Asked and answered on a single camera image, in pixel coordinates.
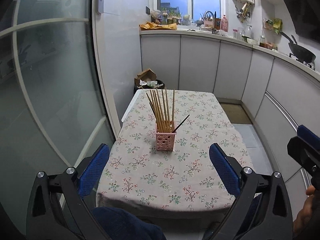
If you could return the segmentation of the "person's right hand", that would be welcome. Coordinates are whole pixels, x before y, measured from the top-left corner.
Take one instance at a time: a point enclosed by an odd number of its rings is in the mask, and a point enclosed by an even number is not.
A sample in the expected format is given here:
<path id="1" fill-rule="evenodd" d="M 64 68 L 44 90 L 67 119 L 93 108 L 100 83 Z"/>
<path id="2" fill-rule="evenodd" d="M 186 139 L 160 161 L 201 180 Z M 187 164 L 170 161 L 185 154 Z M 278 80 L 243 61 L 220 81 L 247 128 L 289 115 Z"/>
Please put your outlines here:
<path id="1" fill-rule="evenodd" d="M 310 185 L 306 190 L 307 199 L 304 202 L 303 208 L 299 211 L 296 219 L 293 222 L 293 234 L 298 236 L 303 229 L 308 225 L 313 211 L 318 204 L 317 191 L 313 185 Z"/>

